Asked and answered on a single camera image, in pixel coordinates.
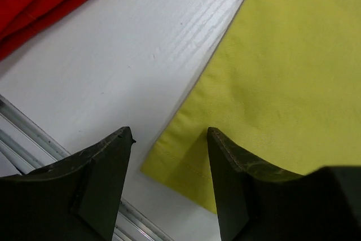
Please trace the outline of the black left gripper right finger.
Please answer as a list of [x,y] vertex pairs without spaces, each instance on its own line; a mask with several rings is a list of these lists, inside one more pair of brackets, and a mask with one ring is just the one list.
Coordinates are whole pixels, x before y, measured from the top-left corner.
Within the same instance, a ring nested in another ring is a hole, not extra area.
[[324,166],[305,176],[207,131],[222,240],[359,240],[360,168]]

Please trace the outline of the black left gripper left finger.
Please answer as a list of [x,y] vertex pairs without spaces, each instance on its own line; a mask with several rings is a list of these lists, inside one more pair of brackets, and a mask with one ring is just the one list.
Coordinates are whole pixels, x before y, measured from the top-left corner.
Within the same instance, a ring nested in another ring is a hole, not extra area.
[[134,139],[127,126],[26,175],[1,178],[2,240],[111,240]]

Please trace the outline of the yellow-green trousers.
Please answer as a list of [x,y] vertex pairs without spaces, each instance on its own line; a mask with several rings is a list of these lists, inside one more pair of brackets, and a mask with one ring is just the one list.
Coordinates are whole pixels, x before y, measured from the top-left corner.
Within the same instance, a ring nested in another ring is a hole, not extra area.
[[306,174],[360,164],[360,0],[244,0],[141,171],[215,212],[206,132]]

